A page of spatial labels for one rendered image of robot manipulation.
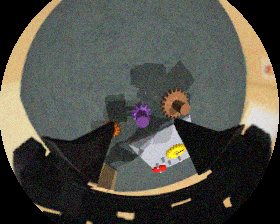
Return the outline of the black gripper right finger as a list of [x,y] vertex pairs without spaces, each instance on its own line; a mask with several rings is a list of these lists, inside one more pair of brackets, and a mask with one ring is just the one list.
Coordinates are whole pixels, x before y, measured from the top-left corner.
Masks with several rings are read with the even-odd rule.
[[217,161],[221,153],[224,153],[231,139],[242,133],[245,123],[241,126],[239,124],[239,127],[224,129],[224,131],[222,129],[214,131],[214,129],[187,122],[186,119],[182,121],[180,118],[175,118],[174,126],[194,163],[197,176],[201,176],[202,173],[209,171],[211,164]]

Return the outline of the yellow gear with black stripe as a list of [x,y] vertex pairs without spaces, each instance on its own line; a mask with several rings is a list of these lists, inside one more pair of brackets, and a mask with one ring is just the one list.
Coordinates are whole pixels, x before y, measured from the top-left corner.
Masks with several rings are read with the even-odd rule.
[[[174,144],[174,147],[170,147],[170,149],[167,149],[166,151],[166,157],[167,158],[176,158],[179,157],[181,153],[184,153],[185,151],[185,144],[179,143]],[[176,152],[179,153],[179,156],[176,156]]]

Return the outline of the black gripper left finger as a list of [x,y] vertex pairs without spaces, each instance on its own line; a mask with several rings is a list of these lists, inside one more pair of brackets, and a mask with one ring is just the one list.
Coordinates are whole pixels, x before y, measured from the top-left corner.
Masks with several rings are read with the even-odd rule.
[[47,151],[50,149],[51,153],[65,158],[82,176],[90,179],[89,182],[97,184],[114,131],[115,123],[110,121],[74,141],[46,136],[40,139],[45,143]]

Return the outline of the orange gear with tall hub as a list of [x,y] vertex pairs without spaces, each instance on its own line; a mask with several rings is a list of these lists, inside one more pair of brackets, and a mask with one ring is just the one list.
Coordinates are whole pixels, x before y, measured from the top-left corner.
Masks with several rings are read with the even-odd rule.
[[115,123],[115,131],[114,131],[114,134],[112,134],[112,137],[115,137],[116,134],[119,134],[121,129],[120,129],[121,126],[117,126],[117,122]]

